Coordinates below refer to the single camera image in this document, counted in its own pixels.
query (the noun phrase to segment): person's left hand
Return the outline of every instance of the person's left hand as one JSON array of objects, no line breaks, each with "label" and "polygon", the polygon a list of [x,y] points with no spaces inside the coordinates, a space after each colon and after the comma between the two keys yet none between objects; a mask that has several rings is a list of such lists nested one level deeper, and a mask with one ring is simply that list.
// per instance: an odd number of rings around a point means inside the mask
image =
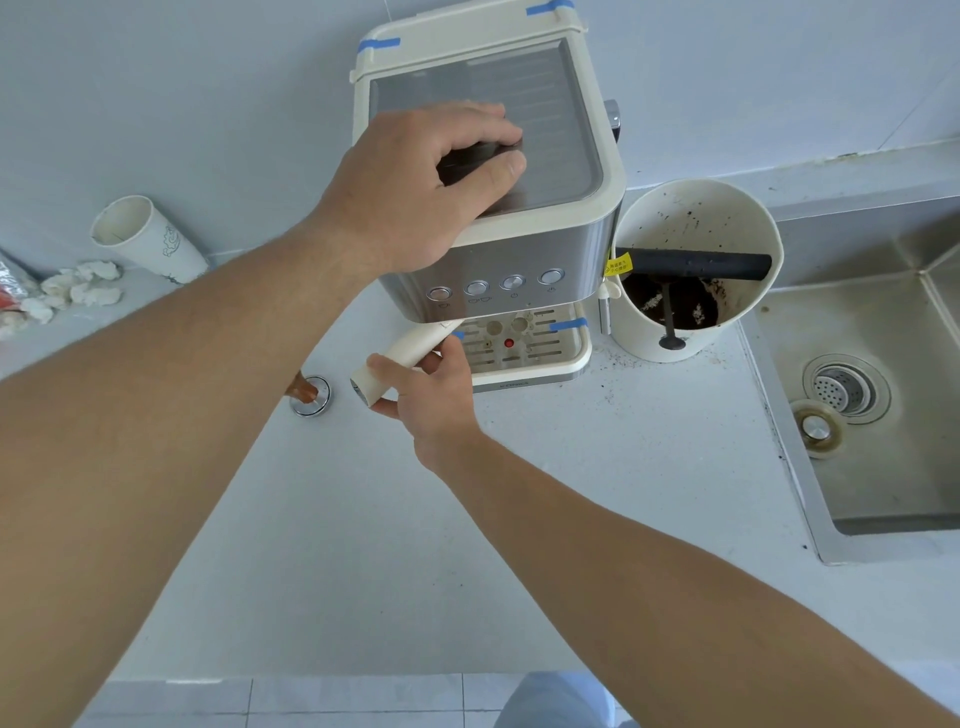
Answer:
[{"label": "person's left hand", "polygon": [[526,168],[524,155],[511,151],[449,187],[437,173],[453,149],[518,143],[523,132],[504,113],[502,104],[460,102],[377,114],[304,225],[374,277],[436,262]]}]

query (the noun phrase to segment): espresso machine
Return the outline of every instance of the espresso machine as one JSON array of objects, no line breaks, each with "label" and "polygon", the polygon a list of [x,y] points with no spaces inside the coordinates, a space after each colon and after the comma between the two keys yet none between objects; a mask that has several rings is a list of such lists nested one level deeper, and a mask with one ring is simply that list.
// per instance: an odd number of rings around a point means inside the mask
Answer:
[{"label": "espresso machine", "polygon": [[[586,32],[571,0],[480,0],[381,25],[360,42],[354,141],[381,111],[470,99],[506,106],[527,158],[514,189],[440,260],[380,279],[416,324],[390,358],[414,366],[455,333],[477,392],[573,379],[587,365],[581,302],[603,281],[626,175],[619,111],[600,94]],[[451,152],[441,180],[501,151]],[[384,391],[366,367],[352,384],[367,404]]]}]

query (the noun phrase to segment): sink drain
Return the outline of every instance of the sink drain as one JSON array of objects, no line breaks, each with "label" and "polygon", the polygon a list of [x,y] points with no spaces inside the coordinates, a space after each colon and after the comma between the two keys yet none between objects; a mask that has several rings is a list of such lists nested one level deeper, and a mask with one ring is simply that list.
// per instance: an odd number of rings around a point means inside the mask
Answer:
[{"label": "sink drain", "polygon": [[890,385],[880,371],[848,354],[818,356],[804,369],[804,391],[851,425],[876,422],[890,409]]}]

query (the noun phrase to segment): power button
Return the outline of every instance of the power button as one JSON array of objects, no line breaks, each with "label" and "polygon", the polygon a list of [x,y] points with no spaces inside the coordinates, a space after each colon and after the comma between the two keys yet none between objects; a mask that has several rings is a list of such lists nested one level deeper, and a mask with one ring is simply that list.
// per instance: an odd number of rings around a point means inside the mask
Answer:
[{"label": "power button", "polygon": [[527,279],[523,276],[507,276],[503,282],[500,283],[500,287],[505,291],[515,291],[525,282],[527,282]]}]

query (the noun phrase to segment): control button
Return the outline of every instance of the control button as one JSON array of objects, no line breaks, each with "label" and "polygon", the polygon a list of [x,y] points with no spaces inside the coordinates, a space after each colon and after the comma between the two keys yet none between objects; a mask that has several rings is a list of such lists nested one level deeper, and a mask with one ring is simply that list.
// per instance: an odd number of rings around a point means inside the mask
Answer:
[{"label": "control button", "polygon": [[487,293],[488,288],[490,288],[490,284],[485,280],[475,280],[464,290],[467,292],[468,296],[482,296],[483,294]]},{"label": "control button", "polygon": [[548,271],[543,271],[539,280],[543,285],[553,285],[563,280],[564,275],[566,274],[560,268],[551,268]]},{"label": "control button", "polygon": [[525,282],[527,282],[527,279],[523,276],[507,276],[503,282],[500,283],[500,287],[505,291],[513,291],[519,288]]},{"label": "control button", "polygon": [[427,292],[426,297],[430,299],[430,301],[446,301],[452,295],[453,291],[445,286],[439,285],[436,288],[431,288]]}]

